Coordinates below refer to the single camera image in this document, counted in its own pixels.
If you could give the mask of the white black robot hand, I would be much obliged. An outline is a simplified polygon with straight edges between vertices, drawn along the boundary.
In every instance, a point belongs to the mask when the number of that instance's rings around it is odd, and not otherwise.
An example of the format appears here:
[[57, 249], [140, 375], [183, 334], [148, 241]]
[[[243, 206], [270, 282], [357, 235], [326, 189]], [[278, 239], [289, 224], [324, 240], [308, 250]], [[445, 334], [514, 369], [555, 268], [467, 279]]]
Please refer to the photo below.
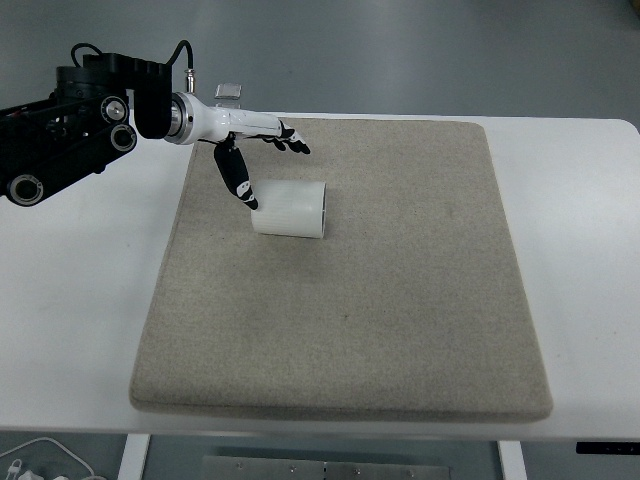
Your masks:
[[309, 154], [299, 133], [280, 118], [267, 113], [224, 107], [209, 107], [191, 94], [183, 96], [187, 143], [214, 144], [214, 161], [229, 192], [251, 210], [259, 206], [238, 139], [259, 139], [280, 151]]

